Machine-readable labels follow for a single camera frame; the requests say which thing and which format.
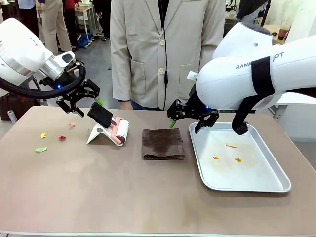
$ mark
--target white stand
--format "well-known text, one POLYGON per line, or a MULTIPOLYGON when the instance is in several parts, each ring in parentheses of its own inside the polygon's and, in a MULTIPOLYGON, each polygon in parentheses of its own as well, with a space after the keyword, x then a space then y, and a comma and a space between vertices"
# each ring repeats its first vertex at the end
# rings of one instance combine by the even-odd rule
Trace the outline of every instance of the white stand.
POLYGON ((104 128, 103 126, 101 126, 100 124, 97 124, 94 126, 93 130, 91 131, 91 134, 89 136, 89 139, 87 141, 87 144, 89 142, 91 142, 94 138, 96 138, 100 133, 103 133, 104 135, 106 135, 112 142, 115 143, 115 145, 121 147, 123 146, 123 144, 118 144, 116 141, 114 141, 111 137, 111 132, 112 130, 110 128, 104 128))

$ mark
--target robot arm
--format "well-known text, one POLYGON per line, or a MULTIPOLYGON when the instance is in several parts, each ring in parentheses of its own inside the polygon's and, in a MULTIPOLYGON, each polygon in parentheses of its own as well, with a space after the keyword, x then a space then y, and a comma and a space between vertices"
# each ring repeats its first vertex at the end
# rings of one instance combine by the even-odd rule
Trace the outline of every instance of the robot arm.
POLYGON ((96 98, 100 88, 85 78, 82 64, 76 63, 69 68, 75 55, 66 52, 54 56, 29 29, 14 18, 1 23, 0 32, 3 33, 0 34, 0 96, 8 92, 34 99, 60 96, 56 103, 65 112, 83 117, 84 113, 76 107, 76 102, 84 97, 96 98), (73 74, 74 69, 79 70, 78 77, 73 74), (53 90, 34 91, 18 87, 33 75, 41 78, 40 84, 53 90))
POLYGON ((216 49, 215 58, 201 69, 187 103, 175 101, 168 117, 199 119, 198 132, 213 126, 217 110, 237 110, 233 130, 242 135, 248 130, 244 120, 250 110, 270 106, 283 93, 316 97, 316 36, 282 46, 271 42, 263 28, 235 25, 216 49))

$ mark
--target towel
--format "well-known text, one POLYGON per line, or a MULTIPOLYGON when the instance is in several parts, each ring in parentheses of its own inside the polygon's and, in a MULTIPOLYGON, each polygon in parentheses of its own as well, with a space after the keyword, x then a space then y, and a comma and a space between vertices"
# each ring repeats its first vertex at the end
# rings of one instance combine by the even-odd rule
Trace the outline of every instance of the towel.
POLYGON ((143 159, 184 159, 180 130, 143 130, 143 159))

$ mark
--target red shirt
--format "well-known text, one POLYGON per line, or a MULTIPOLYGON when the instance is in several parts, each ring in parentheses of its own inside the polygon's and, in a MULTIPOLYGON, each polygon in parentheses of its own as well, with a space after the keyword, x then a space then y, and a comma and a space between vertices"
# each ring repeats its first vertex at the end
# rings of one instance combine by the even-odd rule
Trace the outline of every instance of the red shirt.
POLYGON ((74 9, 75 4, 78 4, 79 0, 66 0, 66 9, 74 9))

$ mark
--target white tag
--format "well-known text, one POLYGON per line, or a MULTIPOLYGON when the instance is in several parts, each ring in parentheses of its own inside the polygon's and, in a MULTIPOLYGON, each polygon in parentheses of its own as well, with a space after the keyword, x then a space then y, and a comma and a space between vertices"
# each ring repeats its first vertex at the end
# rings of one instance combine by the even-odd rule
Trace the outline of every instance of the white tag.
POLYGON ((189 80, 196 81, 198 78, 198 73, 189 71, 188 77, 189 80))

